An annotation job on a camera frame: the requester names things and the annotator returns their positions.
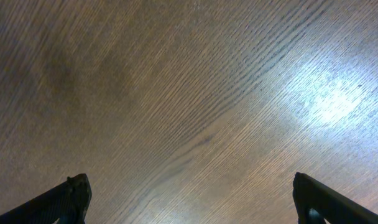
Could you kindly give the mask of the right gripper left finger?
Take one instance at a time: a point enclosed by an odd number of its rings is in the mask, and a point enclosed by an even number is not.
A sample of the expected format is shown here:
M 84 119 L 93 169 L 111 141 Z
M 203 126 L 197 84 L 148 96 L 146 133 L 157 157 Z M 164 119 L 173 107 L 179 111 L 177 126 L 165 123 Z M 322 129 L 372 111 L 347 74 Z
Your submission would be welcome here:
M 0 224 L 84 224 L 91 196 L 86 174 L 68 177 L 64 183 L 0 215 Z

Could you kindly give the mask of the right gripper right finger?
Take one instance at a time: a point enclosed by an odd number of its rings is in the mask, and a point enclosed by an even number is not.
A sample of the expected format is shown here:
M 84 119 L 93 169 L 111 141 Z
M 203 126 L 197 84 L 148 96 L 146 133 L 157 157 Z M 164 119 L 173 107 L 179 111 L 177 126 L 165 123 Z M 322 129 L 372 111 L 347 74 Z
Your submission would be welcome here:
M 378 214 L 304 173 L 295 174 L 293 200 L 299 224 L 378 224 Z

